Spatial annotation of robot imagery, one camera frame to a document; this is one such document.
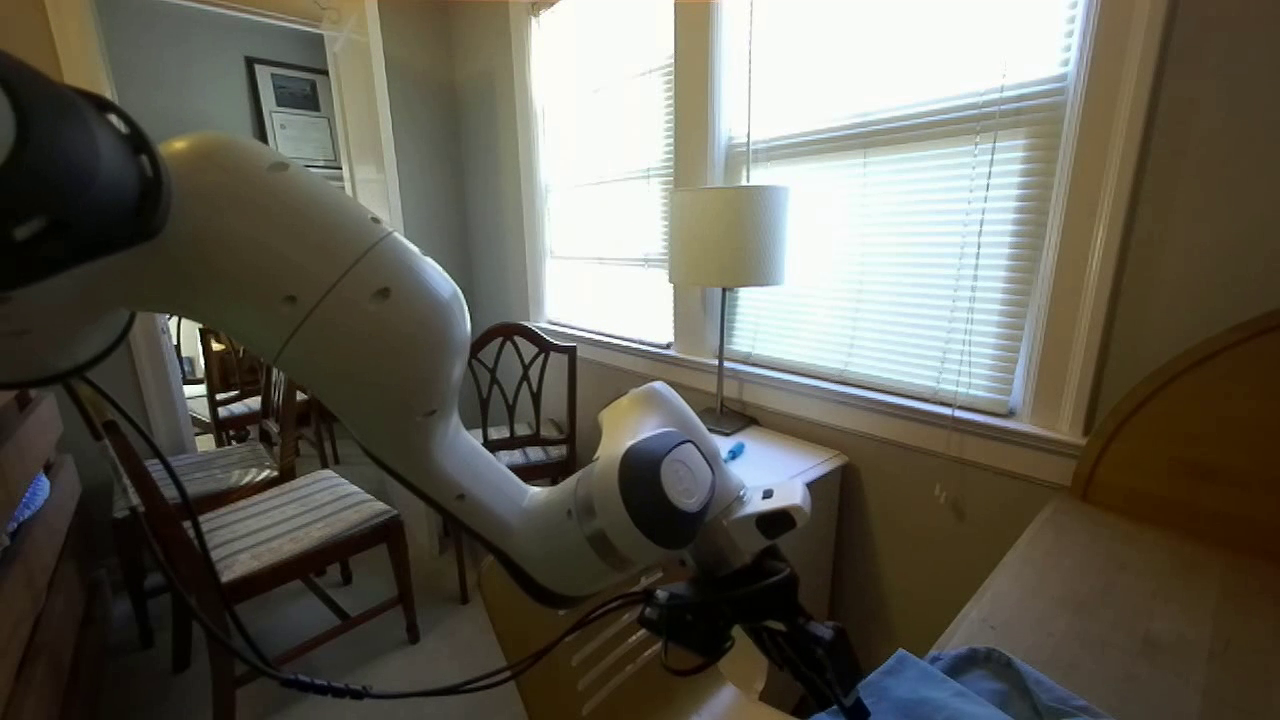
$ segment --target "wooden headboard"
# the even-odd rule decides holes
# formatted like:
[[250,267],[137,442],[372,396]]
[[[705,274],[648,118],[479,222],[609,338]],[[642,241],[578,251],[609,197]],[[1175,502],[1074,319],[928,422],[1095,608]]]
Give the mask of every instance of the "wooden headboard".
[[1129,519],[1280,566],[1280,311],[1141,383],[1084,449],[1074,493]]

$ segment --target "window blind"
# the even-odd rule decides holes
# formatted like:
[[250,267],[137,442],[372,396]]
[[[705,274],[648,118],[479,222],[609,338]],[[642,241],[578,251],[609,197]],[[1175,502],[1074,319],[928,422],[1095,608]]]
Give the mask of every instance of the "window blind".
[[561,0],[531,20],[544,316],[673,339],[673,6]]
[[788,186],[788,282],[730,358],[1016,413],[1079,0],[757,0],[749,180]]

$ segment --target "table lamp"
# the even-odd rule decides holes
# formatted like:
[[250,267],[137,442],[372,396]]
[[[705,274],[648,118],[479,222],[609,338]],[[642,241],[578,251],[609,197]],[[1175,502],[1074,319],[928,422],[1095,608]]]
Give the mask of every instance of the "table lamp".
[[715,408],[706,433],[730,438],[752,416],[723,408],[727,291],[785,282],[785,190],[689,190],[673,202],[669,282],[721,291]]

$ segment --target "window sill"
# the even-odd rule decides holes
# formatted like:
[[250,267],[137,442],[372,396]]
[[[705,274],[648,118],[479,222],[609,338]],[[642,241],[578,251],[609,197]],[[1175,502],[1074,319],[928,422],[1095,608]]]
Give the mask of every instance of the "window sill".
[[[627,345],[611,338],[547,328],[593,363],[625,370],[634,376],[669,381],[696,391],[715,391],[715,363],[679,358],[677,347]],[[962,408],[934,408],[900,396],[859,391],[849,383],[824,383],[765,370],[727,363],[723,391],[735,403],[800,416],[808,423],[892,442],[904,449],[968,460],[980,467],[1042,479],[1054,489],[1073,484],[1084,438],[1054,438],[1020,422],[974,416]]]

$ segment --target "bed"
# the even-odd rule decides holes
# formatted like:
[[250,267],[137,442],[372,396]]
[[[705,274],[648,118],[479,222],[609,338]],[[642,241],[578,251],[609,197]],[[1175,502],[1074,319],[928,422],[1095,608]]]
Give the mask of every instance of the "bed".
[[1280,717],[1280,311],[1141,383],[934,654],[1004,650],[1109,717]]

